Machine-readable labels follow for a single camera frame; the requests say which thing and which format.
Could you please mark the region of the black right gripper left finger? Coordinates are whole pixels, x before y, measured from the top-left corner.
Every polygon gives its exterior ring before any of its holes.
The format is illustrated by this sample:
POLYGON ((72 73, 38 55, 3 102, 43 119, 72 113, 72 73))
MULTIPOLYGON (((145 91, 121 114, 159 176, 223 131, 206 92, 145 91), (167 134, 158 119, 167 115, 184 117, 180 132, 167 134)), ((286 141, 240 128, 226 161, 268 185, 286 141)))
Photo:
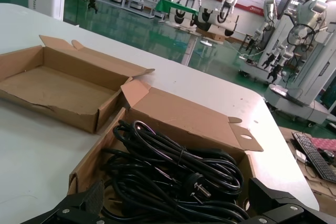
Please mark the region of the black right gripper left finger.
POLYGON ((103 181, 99 180, 84 192, 67 195, 54 209, 24 221, 34 223, 96 223, 104 202, 103 181))

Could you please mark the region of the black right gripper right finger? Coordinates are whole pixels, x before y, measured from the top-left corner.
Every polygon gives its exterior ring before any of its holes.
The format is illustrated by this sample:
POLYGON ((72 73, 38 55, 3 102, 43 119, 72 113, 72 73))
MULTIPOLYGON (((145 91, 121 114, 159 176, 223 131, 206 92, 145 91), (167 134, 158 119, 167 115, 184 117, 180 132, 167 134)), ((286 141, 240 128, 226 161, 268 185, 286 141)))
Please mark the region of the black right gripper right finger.
POLYGON ((256 215, 244 223, 335 224, 335 217, 307 207, 288 192, 270 189, 257 178, 248 182, 248 200, 256 215))

